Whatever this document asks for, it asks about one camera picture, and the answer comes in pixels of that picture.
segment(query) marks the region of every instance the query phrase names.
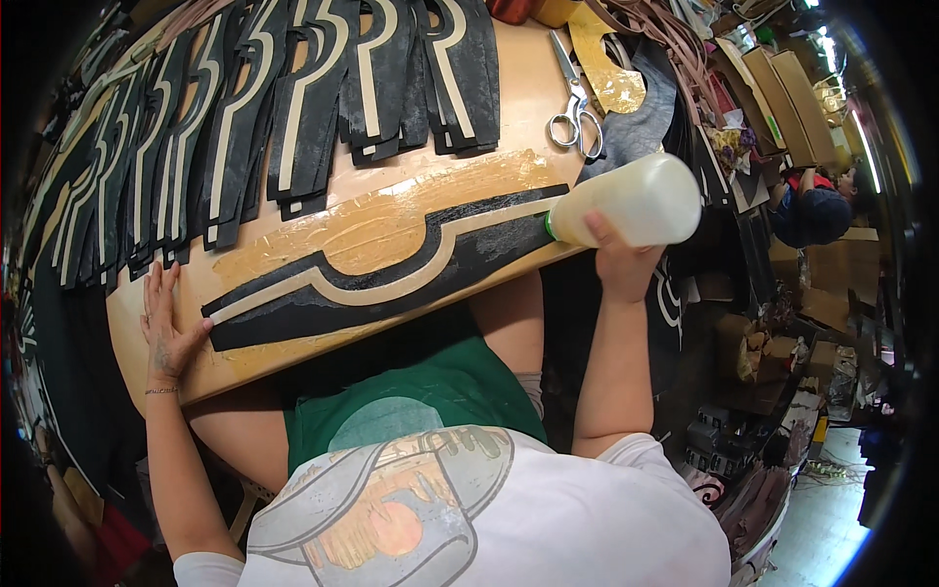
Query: fluorescent light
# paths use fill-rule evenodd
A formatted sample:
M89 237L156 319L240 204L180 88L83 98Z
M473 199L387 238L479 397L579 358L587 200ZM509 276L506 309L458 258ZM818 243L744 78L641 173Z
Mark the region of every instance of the fluorescent light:
M852 110L851 116L854 117L854 123L857 125L857 132L861 135L861 143L864 144L864 153L868 156L868 165L870 165L870 176L874 180L874 191L880 193L880 180L877 178L877 168L874 167L874 158L870 154L870 145L868 145L868 137L864 134L864 128L861 127L861 120L857 117L857 111Z
M831 37L822 36L819 41L824 49L825 59L828 61L828 72L837 73L838 65L835 63L835 40Z

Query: person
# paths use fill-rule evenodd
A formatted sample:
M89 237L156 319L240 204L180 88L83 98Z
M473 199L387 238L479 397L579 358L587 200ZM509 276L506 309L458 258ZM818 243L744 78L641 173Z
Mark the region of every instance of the person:
M212 328L173 325L179 265L145 278L153 503L180 586L726 587L726 535L650 435L644 297L661 248L629 248L596 210L603 298L571 455L546 445L538 272L469 301L482 336L279 411L235 390L184 412L179 375ZM277 496L247 557L189 427Z
M792 176L770 193L769 220L785 244L801 249L828 244L848 231L863 198L865 176L853 166L833 184L814 168Z

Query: stack of leather cutouts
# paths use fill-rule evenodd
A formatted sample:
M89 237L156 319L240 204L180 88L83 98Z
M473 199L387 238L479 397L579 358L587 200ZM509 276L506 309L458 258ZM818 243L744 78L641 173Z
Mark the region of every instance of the stack of leather cutouts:
M51 240L64 287L111 289L160 254L186 263L200 236L207 251L234 246L261 193L283 221L325 209L337 137L356 165L430 133L438 154L498 144L482 0L196 0L184 14L105 72L109 97L77 111L80 134L39 183L23 249L38 255L64 199Z

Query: hand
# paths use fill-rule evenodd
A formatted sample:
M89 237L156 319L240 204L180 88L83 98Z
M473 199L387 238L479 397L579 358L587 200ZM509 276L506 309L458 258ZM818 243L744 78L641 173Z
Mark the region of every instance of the hand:
M188 332L173 326L173 286L179 276L179 263L164 271L160 261L144 277L144 311L140 328L150 345L148 387L173 387L192 354L206 342L212 320L199 320Z
M596 209L584 215L584 223L600 244L596 252L596 274L603 282L604 298L622 303L643 301L665 247L633 249Z

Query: wooden table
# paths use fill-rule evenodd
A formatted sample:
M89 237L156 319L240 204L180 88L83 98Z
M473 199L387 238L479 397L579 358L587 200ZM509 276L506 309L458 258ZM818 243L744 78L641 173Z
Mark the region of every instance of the wooden table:
M189 329L201 307L234 287L285 263L322 250L330 264L361 275L412 255L423 242L423 216L431 211L503 193L573 185L584 163L575 149L547 137L548 119L567 103L567 89L547 29L494 22L500 54L501 139L499 148L470 159L438 156L431 142L375 167L353 167L348 146L336 148L328 209L282 223L275 202L261 188L258 218L243 224L236 247L204 252L191 243L189 264L175 292L176 324ZM266 175L267 165L262 173ZM497 270L483 281L417 310L338 332L217 352L210 342L182 380L189 404L349 344L465 298L577 251L555 242ZM107 299L115 355L131 398L144 412L147 346L140 332L144 280L130 281L125 268Z

